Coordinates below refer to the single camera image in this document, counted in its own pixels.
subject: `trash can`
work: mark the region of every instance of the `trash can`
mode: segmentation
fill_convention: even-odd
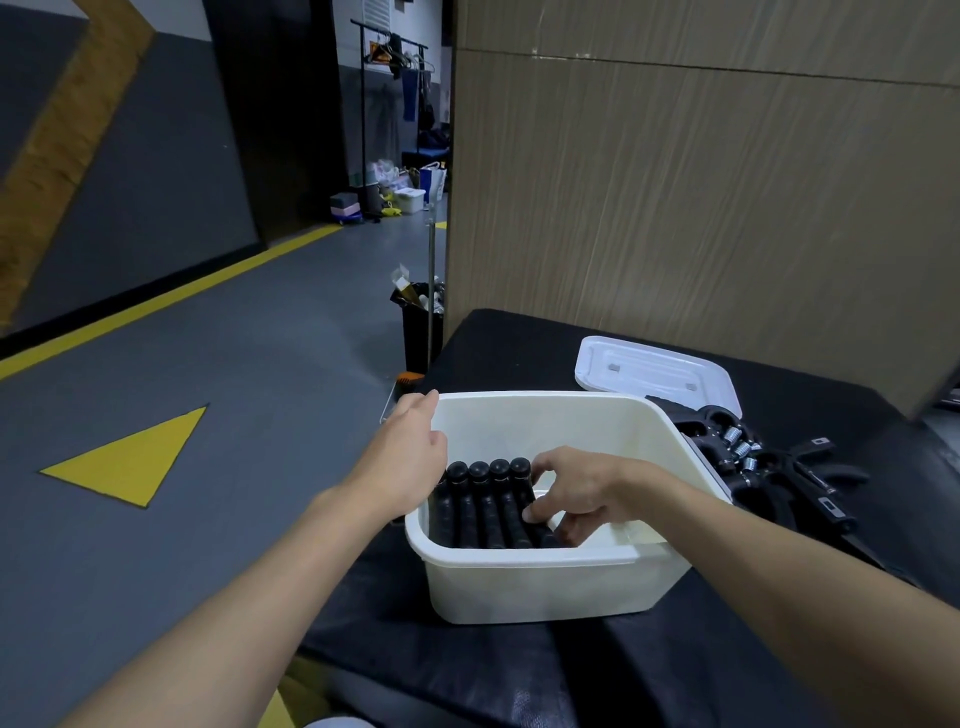
[[[427,295],[426,283],[413,283],[418,296]],[[394,289],[390,300],[396,303],[403,311],[403,353],[407,360],[407,371],[416,374],[426,374],[426,309],[413,305],[400,296]],[[444,345],[444,315],[433,315],[433,358],[436,360]]]

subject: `wooden stripe on wall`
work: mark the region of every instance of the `wooden stripe on wall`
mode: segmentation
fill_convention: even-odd
[[[0,334],[154,36],[129,0],[75,2],[87,27],[0,188]]]

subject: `forearm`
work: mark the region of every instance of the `forearm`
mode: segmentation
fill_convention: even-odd
[[[384,522],[362,496],[342,486],[320,494],[267,553],[62,725],[255,725],[310,622]]]
[[[960,724],[960,613],[668,473],[650,478],[628,468],[625,482],[637,516],[841,715]]]

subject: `person's left arm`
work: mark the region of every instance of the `person's left arm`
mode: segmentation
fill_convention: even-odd
[[[81,703],[63,728],[254,726],[310,623],[373,536],[446,467],[439,395],[407,395],[353,471],[269,551]]]

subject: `black table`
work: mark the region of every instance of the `black table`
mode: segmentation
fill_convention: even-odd
[[[424,387],[441,392],[575,390],[586,328],[480,310],[450,339]],[[960,470],[923,425],[870,389],[726,356],[744,420],[786,448],[826,436],[873,479],[846,493],[859,535],[960,606]],[[430,606],[420,558],[388,526],[334,592],[302,649],[479,722],[808,726],[828,723],[696,570],[638,615],[453,626]]]

